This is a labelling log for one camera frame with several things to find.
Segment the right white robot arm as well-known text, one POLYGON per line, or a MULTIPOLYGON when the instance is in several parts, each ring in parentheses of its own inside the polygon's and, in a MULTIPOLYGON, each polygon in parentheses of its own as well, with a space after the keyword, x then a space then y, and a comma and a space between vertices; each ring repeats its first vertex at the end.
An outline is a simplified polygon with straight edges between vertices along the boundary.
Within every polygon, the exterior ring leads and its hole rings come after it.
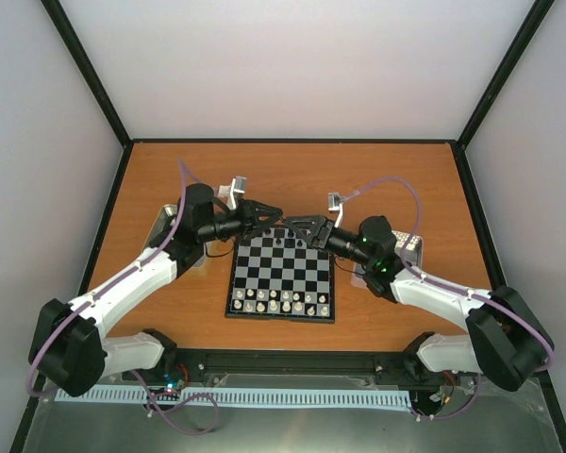
POLYGON ((322 215, 288 217, 284 224, 308 247, 358 264, 374 296, 428 311, 462 329, 460 335, 428 334, 418 341, 409 367, 415 379, 459 371, 480 374, 515 392, 550 365, 552 341, 516 290, 472 289, 409 264, 396 251, 385 217, 366 218, 356 233, 322 215))

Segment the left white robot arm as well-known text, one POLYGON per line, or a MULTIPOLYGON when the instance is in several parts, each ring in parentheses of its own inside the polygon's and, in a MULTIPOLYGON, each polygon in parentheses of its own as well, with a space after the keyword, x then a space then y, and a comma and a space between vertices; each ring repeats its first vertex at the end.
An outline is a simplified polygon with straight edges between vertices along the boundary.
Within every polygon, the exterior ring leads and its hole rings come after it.
POLYGON ((207 243, 250 242, 282 214, 280 208, 244 198, 229 207, 203 183, 184 188, 175 219, 135 260, 85 294, 69 302, 52 299, 42 307, 29 373, 45 376, 71 396, 86 393, 101 378, 133 370, 170 378, 177 368, 173 341, 154 329, 119 338, 109 332, 145 298, 189 271, 207 243))

